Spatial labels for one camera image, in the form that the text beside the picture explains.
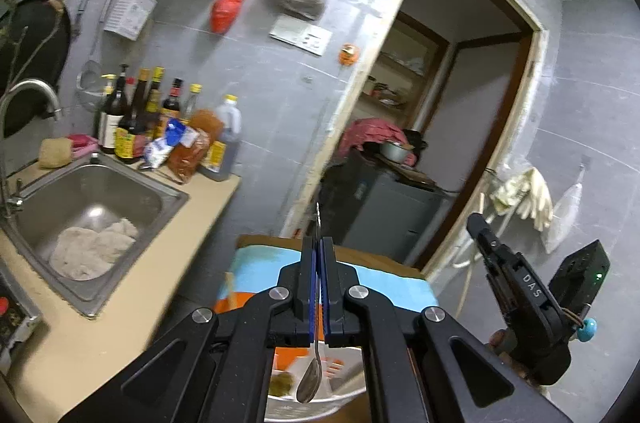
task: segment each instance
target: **cloth in sink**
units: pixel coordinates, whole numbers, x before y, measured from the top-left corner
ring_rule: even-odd
[[[49,264],[73,280],[91,280],[107,273],[138,236],[138,229],[122,218],[103,231],[72,226],[60,233]]]

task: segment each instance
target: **wooden door frame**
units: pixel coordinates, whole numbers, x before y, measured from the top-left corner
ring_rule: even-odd
[[[331,158],[340,135],[351,115],[351,111],[360,96],[360,91],[366,82],[367,76],[373,64],[378,58],[382,43],[391,28],[400,5],[403,0],[387,0],[386,10],[379,19],[372,39],[363,47],[362,57],[354,64],[347,89],[342,95],[335,113],[332,115],[328,126],[327,135],[319,148],[314,160],[308,167],[305,182],[300,189],[298,198],[293,202],[287,213],[284,226],[280,231],[282,237],[290,237],[300,224],[306,207],[318,186],[324,167]],[[523,131],[524,125],[529,119],[531,104],[536,94],[537,86],[542,75],[542,62],[545,59],[548,43],[548,30],[538,20],[524,0],[498,0],[498,7],[513,8],[516,20],[523,21],[531,30],[530,49],[526,56],[523,76],[517,87],[511,107],[506,111],[507,118],[502,132],[498,133],[497,141],[487,166],[495,166],[498,162],[508,157],[511,147],[518,135]],[[467,203],[463,206],[457,218],[452,223],[448,233],[444,235],[442,243],[430,256],[427,265],[422,270],[427,279],[433,276],[446,265],[452,253],[456,250],[454,245],[465,230],[466,217],[472,211],[472,206],[477,202],[481,193],[481,180],[474,184]]]
[[[449,78],[449,75],[451,74],[455,65],[456,57],[462,49],[481,48],[499,44],[510,44],[514,42],[518,42],[519,44],[516,58],[514,60],[513,67],[511,68],[510,80],[507,88],[504,91],[504,95],[502,96],[502,101],[495,115],[495,119],[492,123],[489,135],[487,136],[484,145],[482,146],[482,150],[480,151],[480,154],[478,155],[478,158],[476,159],[471,172],[465,180],[465,184],[462,186],[460,193],[454,200],[449,213],[446,215],[436,232],[433,234],[433,237],[427,243],[423,252],[418,256],[417,260],[415,261],[415,267],[423,269],[428,265],[431,257],[436,254],[438,248],[447,237],[447,234],[452,230],[460,215],[465,210],[465,207],[468,206],[474,194],[474,190],[478,186],[478,183],[481,181],[484,170],[489,167],[489,162],[492,158],[492,155],[494,154],[496,146],[498,145],[498,141],[502,136],[504,127],[507,124],[507,120],[513,108],[518,89],[520,88],[520,84],[524,77],[527,59],[529,58],[529,51],[531,48],[531,41],[532,32],[529,31],[468,40],[459,43],[456,47],[456,54],[454,55],[453,60],[448,68],[446,79]],[[437,100],[442,98],[445,87],[446,80],[438,90],[439,95],[436,97]],[[430,111],[430,121],[435,115],[436,108],[437,103],[434,103],[434,106]]]

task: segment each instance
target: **frying pan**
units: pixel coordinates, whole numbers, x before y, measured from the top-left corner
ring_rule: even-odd
[[[47,1],[49,0],[22,0],[17,4],[14,18],[8,30],[9,39],[17,42],[22,35],[22,29],[25,26],[28,29],[15,61],[14,75],[40,42],[53,30],[56,10]],[[9,22],[10,13],[8,11],[0,18],[0,30]],[[71,20],[66,7],[64,7],[57,32],[31,60],[27,69],[20,76],[20,80],[31,77],[39,78],[45,80],[57,91],[70,43]],[[0,95],[6,89],[14,51],[11,42],[5,42],[0,47]],[[31,121],[33,116],[44,113],[47,107],[46,103],[46,97],[34,90],[24,90],[15,95],[7,110],[4,135],[10,136],[18,132]]]

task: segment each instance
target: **sink faucet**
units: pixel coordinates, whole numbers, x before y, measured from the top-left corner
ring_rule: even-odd
[[[20,82],[17,82],[11,89],[6,91],[4,95],[0,96],[0,201],[2,201],[2,213],[4,213],[5,217],[11,217],[12,213],[20,210],[22,207],[22,198],[20,197],[22,183],[18,184],[17,196],[12,197],[9,192],[9,183],[7,183],[6,180],[6,167],[4,165],[4,117],[6,116],[6,110],[11,99],[24,89],[34,89],[42,92],[42,94],[49,99],[56,121],[62,118],[62,110],[60,109],[60,102],[58,101],[56,92],[44,80],[37,78],[20,80]]]

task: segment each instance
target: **stainless steel sink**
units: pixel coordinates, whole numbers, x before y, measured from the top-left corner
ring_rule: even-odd
[[[88,318],[98,314],[118,282],[189,197],[98,153],[35,180],[23,188],[22,196],[22,211],[0,219],[0,225],[49,286]],[[65,228],[101,231],[122,217],[136,226],[139,235],[104,275],[78,281],[59,275],[49,265]]]

